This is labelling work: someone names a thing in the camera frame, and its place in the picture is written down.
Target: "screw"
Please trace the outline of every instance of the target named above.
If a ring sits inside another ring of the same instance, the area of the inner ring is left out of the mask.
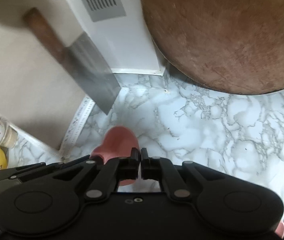
[[[98,197],[101,197],[103,193],[97,189],[92,189],[92,190],[87,191],[86,195],[89,198],[98,198]]]
[[[142,198],[139,198],[139,197],[137,197],[137,198],[134,199],[134,202],[142,202],[142,201],[143,201],[143,199],[142,199]]]
[[[85,163],[86,163],[86,164],[94,164],[94,163],[95,163],[95,161],[87,160]]]
[[[189,197],[191,193],[186,189],[178,189],[174,192],[174,195],[179,198]]]

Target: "marble countertop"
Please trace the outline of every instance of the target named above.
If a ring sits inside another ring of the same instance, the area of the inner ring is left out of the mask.
[[[108,115],[94,106],[69,152],[48,154],[19,138],[9,167],[88,155],[115,125],[130,128],[150,156],[200,163],[267,187],[284,202],[284,90],[230,95],[198,87],[174,69],[166,89],[122,88]],[[138,180],[121,190],[157,191],[158,184]]]

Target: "cleaver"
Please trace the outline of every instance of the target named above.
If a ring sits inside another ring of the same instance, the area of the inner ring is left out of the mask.
[[[83,32],[66,48],[37,8],[28,11],[23,20],[82,90],[108,114],[121,87],[90,37]]]

